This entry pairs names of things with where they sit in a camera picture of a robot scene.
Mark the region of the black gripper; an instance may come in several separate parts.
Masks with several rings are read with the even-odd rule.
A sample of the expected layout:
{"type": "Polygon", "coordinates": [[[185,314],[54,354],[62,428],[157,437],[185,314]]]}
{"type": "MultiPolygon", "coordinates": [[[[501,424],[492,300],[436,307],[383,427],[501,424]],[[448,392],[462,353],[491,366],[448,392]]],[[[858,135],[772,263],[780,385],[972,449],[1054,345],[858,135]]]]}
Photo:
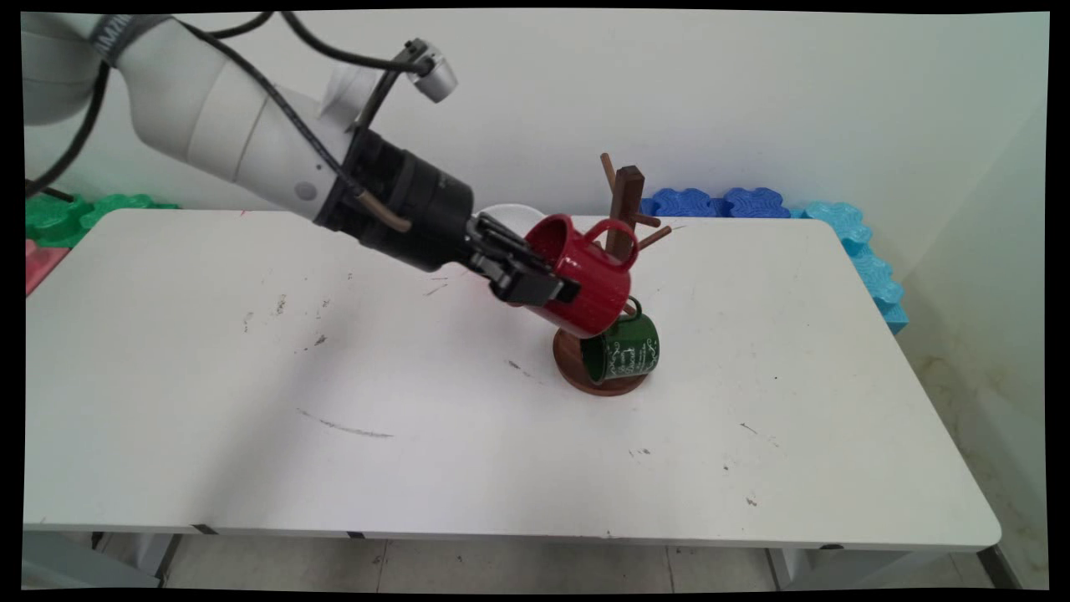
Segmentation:
{"type": "Polygon", "coordinates": [[[465,182],[389,144],[379,134],[364,134],[356,127],[343,171],[411,228],[397,232],[380,222],[341,180],[318,210],[317,225],[355,237],[363,247],[419,271],[467,263],[470,271],[488,279],[494,297],[505,304],[572,304],[581,293],[578,282],[552,271],[542,254],[511,228],[486,213],[472,217],[473,191],[465,182]],[[467,241],[470,219],[471,240],[467,241]]]}

